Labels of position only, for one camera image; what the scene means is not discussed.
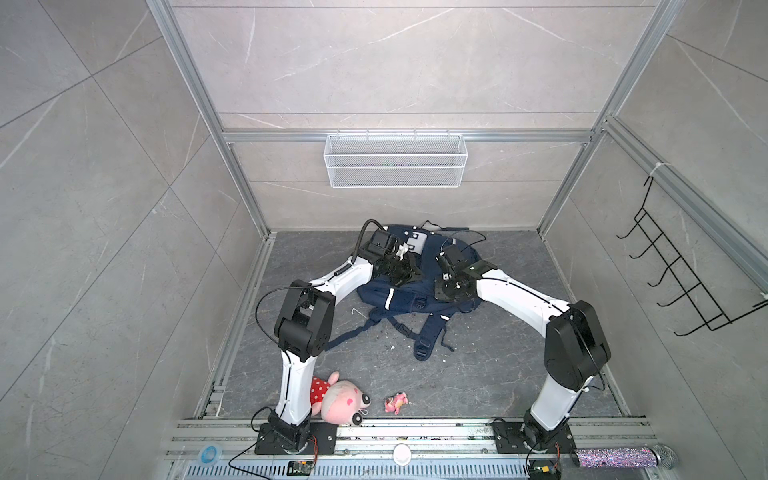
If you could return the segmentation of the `navy blue student backpack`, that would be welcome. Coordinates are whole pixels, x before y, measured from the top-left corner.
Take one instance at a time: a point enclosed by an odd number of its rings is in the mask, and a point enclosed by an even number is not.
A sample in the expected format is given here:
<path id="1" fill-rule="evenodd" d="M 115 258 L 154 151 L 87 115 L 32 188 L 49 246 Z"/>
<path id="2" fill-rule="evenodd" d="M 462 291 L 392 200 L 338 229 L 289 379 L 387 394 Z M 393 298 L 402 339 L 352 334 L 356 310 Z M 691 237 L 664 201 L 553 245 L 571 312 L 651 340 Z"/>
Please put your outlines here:
<path id="1" fill-rule="evenodd" d="M 360 286 L 357 289 L 360 299 L 372 307 L 368 319 L 362 326 L 329 341 L 326 348 L 331 350 L 386 319 L 397 331 L 414 341 L 414 357 L 426 361 L 432 355 L 440 335 L 447 331 L 451 317 L 457 313 L 470 313 L 482 303 L 478 296 L 466 302 L 439 301 L 434 296 L 434 280 L 444 273 L 458 273 L 460 267 L 474 264 L 481 257 L 472 244 L 453 235 L 445 236 L 440 231 L 405 225 L 389 225 L 387 231 L 408 243 L 410 252 L 420 256 L 419 268 L 423 279 L 393 287 L 381 274 Z"/>

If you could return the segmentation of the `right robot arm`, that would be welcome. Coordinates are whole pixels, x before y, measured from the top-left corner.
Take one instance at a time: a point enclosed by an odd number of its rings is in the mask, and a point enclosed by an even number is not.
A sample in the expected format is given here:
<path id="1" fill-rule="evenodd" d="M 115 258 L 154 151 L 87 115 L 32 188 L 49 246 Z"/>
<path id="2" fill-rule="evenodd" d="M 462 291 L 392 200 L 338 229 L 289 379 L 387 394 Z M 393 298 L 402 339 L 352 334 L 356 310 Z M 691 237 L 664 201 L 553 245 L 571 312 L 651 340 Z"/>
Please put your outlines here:
<path id="1" fill-rule="evenodd" d="M 547 378 L 526 411 L 521 435 L 533 451 L 549 449 L 567 426 L 582 393 L 611 351 L 594 307 L 586 301 L 569 303 L 541 293 L 485 260 L 472 260 L 458 245 L 441 246 L 435 260 L 442 275 L 435 296 L 442 301 L 480 299 L 523 320 L 545 340 Z"/>

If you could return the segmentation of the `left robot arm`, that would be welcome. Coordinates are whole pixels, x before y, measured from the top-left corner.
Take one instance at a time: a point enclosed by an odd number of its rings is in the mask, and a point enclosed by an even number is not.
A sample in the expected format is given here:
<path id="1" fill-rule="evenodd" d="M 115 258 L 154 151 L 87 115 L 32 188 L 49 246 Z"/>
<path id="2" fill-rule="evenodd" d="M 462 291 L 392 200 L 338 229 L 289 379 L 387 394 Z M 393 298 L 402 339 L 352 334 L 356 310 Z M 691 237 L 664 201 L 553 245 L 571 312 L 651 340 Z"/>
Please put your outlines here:
<path id="1" fill-rule="evenodd" d="M 264 425 L 266 437 L 287 452 L 310 439 L 310 389 L 317 357 L 330 340 L 336 304 L 371 279 L 384 275 L 402 285 L 421 278 L 417 258 L 427 236 L 410 230 L 398 236 L 375 219 L 364 222 L 349 256 L 330 273 L 309 282 L 295 280 L 274 326 L 281 351 L 280 395 Z"/>

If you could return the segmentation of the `small pink toy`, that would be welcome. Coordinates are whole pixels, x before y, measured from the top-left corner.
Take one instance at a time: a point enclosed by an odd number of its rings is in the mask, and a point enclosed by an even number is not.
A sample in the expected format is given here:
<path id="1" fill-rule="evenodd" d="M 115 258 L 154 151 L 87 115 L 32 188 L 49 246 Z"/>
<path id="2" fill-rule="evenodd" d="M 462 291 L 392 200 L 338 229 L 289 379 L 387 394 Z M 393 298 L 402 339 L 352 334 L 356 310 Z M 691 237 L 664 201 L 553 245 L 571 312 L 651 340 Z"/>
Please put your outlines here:
<path id="1" fill-rule="evenodd" d="M 395 395 L 388 397 L 384 401 L 384 410 L 387 413 L 394 413 L 399 415 L 402 407 L 409 403 L 407 394 L 405 392 L 398 392 Z"/>

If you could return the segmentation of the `pink pig plush toy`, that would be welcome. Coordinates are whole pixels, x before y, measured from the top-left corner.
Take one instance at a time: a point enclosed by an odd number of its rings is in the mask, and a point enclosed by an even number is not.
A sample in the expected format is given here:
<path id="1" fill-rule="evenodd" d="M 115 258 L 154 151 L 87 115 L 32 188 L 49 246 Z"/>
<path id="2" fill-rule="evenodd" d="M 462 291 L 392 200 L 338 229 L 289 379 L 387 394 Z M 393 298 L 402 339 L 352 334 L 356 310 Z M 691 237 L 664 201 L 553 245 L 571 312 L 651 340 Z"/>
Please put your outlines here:
<path id="1" fill-rule="evenodd" d="M 338 371 L 327 380 L 314 377 L 310 389 L 311 415 L 333 425 L 360 425 L 371 405 L 371 397 Z"/>

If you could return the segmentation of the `white round cap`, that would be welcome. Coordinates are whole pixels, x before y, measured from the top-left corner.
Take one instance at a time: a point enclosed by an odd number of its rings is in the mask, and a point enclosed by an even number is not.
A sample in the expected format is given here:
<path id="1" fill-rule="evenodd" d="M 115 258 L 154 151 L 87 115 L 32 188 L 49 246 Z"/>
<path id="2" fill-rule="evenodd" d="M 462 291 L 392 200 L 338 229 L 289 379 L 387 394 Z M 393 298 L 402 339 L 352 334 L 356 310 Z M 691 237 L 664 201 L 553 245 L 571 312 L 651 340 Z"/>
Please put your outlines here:
<path id="1" fill-rule="evenodd" d="M 412 460 L 412 451 L 407 444 L 399 443 L 393 449 L 392 458 L 396 465 L 405 467 Z"/>

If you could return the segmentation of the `glitter purple tube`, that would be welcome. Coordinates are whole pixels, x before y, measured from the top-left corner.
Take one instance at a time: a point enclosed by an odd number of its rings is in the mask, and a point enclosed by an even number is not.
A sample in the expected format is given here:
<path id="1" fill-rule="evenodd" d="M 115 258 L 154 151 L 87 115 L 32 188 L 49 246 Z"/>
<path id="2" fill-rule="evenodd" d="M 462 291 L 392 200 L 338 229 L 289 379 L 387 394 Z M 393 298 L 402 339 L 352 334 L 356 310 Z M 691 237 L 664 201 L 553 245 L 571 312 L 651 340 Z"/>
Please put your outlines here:
<path id="1" fill-rule="evenodd" d="M 669 446 L 656 444 L 642 447 L 577 448 L 571 452 L 573 463 L 580 468 L 671 470 L 679 463 L 676 452 Z"/>

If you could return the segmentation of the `blue tape roll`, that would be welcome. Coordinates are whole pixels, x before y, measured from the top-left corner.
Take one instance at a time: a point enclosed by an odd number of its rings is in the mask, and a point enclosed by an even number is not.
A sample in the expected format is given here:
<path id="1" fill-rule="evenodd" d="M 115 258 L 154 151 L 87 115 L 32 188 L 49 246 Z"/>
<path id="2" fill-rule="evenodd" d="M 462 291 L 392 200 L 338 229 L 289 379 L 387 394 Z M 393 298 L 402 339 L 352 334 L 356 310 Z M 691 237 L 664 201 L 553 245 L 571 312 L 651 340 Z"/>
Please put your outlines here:
<path id="1" fill-rule="evenodd" d="M 202 466 L 216 465 L 222 455 L 219 445 L 208 443 L 201 447 L 197 455 L 197 462 Z"/>

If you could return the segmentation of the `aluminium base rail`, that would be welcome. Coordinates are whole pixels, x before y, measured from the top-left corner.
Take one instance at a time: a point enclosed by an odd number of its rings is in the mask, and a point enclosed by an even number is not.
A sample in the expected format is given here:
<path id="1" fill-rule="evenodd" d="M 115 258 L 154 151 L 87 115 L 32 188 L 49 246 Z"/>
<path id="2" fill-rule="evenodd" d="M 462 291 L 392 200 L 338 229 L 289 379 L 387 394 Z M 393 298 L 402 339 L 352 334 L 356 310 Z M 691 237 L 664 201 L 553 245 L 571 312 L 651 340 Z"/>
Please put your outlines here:
<path id="1" fill-rule="evenodd" d="M 573 418 L 535 447 L 511 418 L 314 423 L 297 453 L 246 420 L 182 420 L 161 452 L 172 479 L 559 479 L 566 469 L 656 474 L 677 462 L 642 417 Z"/>

